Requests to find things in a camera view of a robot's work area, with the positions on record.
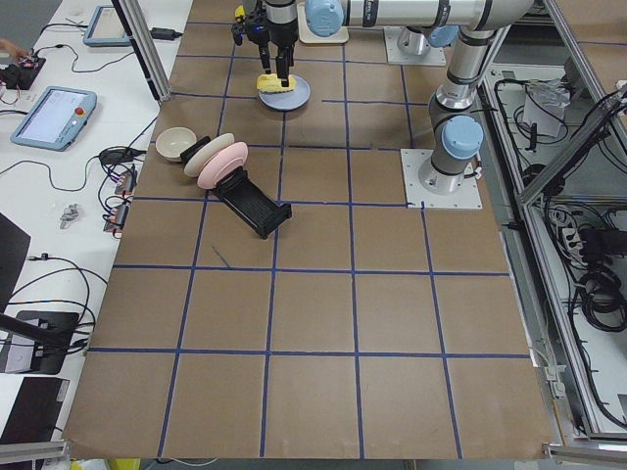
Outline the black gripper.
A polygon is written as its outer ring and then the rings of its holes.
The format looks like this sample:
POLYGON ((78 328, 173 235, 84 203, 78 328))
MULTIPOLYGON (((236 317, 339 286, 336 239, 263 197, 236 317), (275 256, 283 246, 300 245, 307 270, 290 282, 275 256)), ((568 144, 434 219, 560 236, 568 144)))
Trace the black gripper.
MULTIPOLYGON (((265 13, 270 41, 278 48, 275 58, 280 85, 290 86, 290 68, 293 66, 293 46, 298 40, 298 10, 295 0, 265 1, 265 13)), ((270 73, 267 45, 259 45, 259 56, 264 73, 270 73)))

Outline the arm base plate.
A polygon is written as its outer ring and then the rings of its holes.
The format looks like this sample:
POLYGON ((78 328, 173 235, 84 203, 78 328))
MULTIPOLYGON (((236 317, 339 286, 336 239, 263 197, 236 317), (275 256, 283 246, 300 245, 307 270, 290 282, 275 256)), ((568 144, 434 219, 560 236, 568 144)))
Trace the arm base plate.
POLYGON ((385 26, 384 39, 389 64, 443 67, 447 62, 443 48, 431 46, 423 33, 406 26, 385 26))
POLYGON ((430 149, 402 149, 401 162, 410 209, 480 211, 483 209, 474 168, 468 162, 459 175, 443 175, 431 162, 430 149))

